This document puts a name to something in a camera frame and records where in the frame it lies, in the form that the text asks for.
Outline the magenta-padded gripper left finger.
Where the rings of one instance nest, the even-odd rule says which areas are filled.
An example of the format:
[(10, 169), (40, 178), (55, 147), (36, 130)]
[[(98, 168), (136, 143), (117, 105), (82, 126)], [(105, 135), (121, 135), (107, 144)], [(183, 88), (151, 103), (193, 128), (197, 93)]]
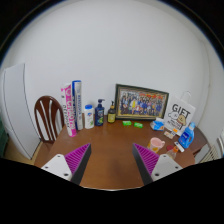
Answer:
[(42, 169), (79, 185), (90, 155), (91, 144), (88, 143), (66, 155), (57, 154)]

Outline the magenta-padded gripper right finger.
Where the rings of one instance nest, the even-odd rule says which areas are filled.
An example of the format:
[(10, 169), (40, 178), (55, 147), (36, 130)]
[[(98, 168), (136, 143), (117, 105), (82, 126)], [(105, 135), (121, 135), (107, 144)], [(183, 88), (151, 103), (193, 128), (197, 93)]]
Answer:
[(132, 154), (145, 185), (182, 169), (167, 154), (158, 155), (136, 143), (133, 144)]

